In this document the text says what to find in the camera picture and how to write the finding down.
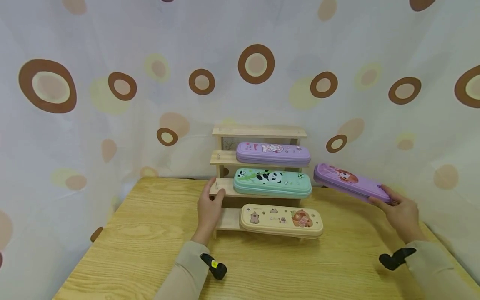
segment beige pencil case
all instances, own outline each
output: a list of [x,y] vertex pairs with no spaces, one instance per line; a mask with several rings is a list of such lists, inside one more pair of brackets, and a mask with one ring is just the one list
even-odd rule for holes
[[315,239],[324,231],[320,214],[310,208],[247,204],[240,210],[246,231]]

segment wrist band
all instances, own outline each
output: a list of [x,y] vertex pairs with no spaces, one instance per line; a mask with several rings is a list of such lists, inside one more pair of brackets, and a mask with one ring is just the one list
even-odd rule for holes
[[390,271],[395,271],[405,263],[405,258],[417,252],[415,248],[400,248],[392,256],[384,253],[378,257],[378,260]]
[[215,279],[222,280],[223,277],[225,277],[225,274],[227,274],[227,266],[222,263],[218,263],[207,253],[200,254],[200,258],[207,264],[208,269]]

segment hand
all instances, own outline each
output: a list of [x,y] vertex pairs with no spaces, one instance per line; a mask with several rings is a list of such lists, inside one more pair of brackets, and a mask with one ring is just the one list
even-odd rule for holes
[[383,210],[388,222],[396,230],[403,242],[408,244],[415,240],[427,240],[420,229],[417,204],[383,184],[381,188],[390,196],[392,199],[391,203],[387,204],[374,197],[369,197],[368,200]]
[[198,226],[192,237],[192,241],[205,246],[208,245],[212,232],[215,230],[216,224],[222,215],[222,202],[223,197],[225,196],[225,190],[221,189],[218,191],[215,198],[210,200],[210,188],[215,181],[216,178],[212,177],[205,184],[202,194],[200,194],[197,202]]

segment sleeve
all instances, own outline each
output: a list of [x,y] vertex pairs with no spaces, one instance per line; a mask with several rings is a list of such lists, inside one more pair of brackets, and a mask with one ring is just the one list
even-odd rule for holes
[[186,242],[170,274],[156,293],[154,300],[198,300],[208,273],[200,254],[210,251],[202,244]]
[[455,271],[446,253],[428,241],[414,241],[406,248],[417,251],[405,258],[426,300],[478,300],[475,292]]

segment panda pencil case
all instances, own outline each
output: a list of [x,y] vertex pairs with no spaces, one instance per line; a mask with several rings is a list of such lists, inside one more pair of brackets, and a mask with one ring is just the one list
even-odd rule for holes
[[242,142],[237,146],[237,160],[242,163],[307,166],[310,152],[303,146]]
[[233,188],[242,194],[294,199],[306,198],[312,193],[307,174],[253,168],[239,168],[233,179]]
[[240,212],[246,231],[315,239],[324,231],[320,214],[310,208],[246,204]]
[[380,187],[381,183],[328,164],[318,164],[313,172],[313,179],[319,184],[363,201],[367,201],[370,196],[384,202],[392,201]]

